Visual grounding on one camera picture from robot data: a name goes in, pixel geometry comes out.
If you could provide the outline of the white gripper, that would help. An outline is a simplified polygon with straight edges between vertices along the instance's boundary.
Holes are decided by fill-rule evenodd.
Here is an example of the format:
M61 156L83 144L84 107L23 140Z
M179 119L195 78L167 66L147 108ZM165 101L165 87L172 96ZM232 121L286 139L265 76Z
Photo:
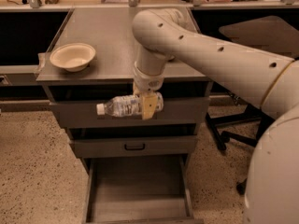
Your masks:
M133 72L133 93L143 93L141 95L142 119L151 119L158 103L158 97L152 91L159 90L163 85L164 64L135 63Z

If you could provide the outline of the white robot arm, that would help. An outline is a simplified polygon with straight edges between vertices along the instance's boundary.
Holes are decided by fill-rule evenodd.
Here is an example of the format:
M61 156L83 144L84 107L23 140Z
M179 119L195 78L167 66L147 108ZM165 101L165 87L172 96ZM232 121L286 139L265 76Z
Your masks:
M183 22L173 8L135 15L135 90L159 90L175 57L271 117L251 158L243 224L299 224L299 62L190 32Z

